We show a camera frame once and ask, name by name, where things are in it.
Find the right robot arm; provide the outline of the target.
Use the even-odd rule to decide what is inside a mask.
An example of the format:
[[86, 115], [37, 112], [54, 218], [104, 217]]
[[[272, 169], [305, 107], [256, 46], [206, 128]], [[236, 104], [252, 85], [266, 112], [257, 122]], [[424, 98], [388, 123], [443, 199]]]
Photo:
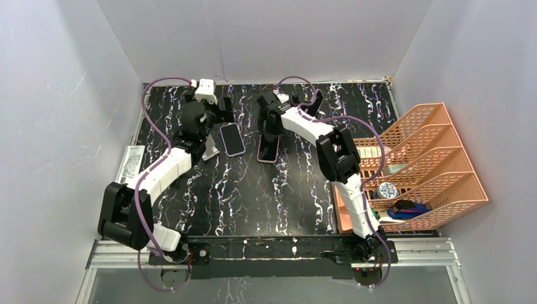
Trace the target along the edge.
[[348, 126], [333, 126], [315, 116], [323, 101], [315, 90], [310, 103], [296, 97], [268, 92], [257, 98], [260, 106], [258, 128], [273, 135], [294, 133], [315, 145], [319, 166], [325, 178], [339, 191], [350, 216], [352, 231], [361, 241], [357, 255], [373, 262], [382, 253], [385, 233], [375, 218], [363, 188], [360, 155]]

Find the black round phone stand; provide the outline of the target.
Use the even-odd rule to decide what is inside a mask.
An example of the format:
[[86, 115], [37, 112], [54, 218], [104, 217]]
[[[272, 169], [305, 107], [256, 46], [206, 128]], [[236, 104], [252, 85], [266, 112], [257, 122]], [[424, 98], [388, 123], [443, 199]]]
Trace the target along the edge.
[[290, 97], [289, 102], [293, 107], [296, 107], [301, 112], [303, 112], [305, 114], [308, 113], [307, 111], [308, 111], [309, 103], [308, 103], [307, 99], [304, 101], [304, 100], [300, 99], [300, 97], [298, 95], [292, 95]]

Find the phone with pink case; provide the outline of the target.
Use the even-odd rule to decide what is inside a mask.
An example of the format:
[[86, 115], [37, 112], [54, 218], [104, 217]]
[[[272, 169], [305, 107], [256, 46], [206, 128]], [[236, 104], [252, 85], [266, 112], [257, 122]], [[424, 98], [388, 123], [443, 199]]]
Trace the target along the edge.
[[260, 163], [276, 163], [279, 155], [279, 136], [264, 132], [260, 136], [257, 161]]

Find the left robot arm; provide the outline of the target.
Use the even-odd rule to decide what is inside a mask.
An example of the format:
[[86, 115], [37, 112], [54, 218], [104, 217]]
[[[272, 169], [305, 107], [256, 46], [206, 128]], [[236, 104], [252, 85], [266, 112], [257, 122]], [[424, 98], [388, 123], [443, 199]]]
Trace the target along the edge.
[[134, 250], [163, 251], [173, 263], [189, 256], [179, 231], [153, 221], [153, 205], [179, 177], [200, 161], [218, 154], [210, 132], [216, 124], [234, 122], [232, 100], [224, 96], [186, 95], [179, 135], [167, 139], [167, 149], [148, 168], [123, 183], [111, 182], [104, 190], [98, 234]]

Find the phone with purple clear case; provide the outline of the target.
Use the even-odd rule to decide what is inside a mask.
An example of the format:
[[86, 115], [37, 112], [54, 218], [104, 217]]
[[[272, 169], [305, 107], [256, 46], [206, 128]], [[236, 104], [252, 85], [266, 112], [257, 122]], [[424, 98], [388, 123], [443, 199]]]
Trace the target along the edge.
[[320, 89], [317, 89], [315, 91], [315, 100], [314, 102], [309, 106], [307, 113], [312, 116], [316, 117], [318, 110], [324, 100], [323, 94]]

